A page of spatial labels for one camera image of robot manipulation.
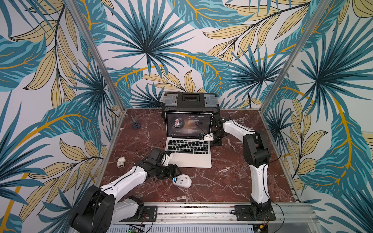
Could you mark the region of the white wireless mouse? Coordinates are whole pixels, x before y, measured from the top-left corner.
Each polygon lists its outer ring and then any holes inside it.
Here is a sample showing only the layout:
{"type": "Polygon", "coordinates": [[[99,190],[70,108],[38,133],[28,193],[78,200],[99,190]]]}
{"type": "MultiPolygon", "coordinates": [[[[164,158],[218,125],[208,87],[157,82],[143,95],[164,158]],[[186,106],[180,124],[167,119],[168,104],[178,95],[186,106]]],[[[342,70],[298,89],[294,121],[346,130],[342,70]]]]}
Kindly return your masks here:
{"type": "Polygon", "coordinates": [[[173,184],[182,188],[190,188],[192,185],[192,180],[188,175],[181,174],[173,178],[173,184]]]}

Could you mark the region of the white pipe elbow fitting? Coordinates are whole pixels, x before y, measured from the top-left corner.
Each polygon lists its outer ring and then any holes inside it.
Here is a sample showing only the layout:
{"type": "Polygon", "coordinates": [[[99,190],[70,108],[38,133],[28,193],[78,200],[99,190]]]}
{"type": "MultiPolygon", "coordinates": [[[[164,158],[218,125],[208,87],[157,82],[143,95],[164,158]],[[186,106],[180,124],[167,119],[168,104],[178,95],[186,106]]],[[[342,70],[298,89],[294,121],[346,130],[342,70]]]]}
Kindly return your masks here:
{"type": "Polygon", "coordinates": [[[120,158],[117,160],[117,167],[121,169],[121,168],[124,167],[125,163],[126,163],[126,159],[125,159],[125,157],[120,157],[120,158]]]}

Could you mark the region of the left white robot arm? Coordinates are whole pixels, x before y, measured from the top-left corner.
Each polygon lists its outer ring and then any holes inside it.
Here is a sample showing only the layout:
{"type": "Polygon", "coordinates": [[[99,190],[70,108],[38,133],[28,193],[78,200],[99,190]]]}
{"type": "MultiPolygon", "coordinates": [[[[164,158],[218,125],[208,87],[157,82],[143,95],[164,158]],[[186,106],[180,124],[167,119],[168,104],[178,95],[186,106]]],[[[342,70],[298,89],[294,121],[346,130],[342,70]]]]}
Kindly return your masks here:
{"type": "Polygon", "coordinates": [[[71,214],[70,227],[79,233],[105,233],[112,224],[141,216],[141,200],[131,196],[122,204],[119,201],[150,178],[164,180],[181,175],[179,167],[170,163],[172,157],[170,151],[154,148],[118,179],[101,187],[90,186],[71,214]]]}

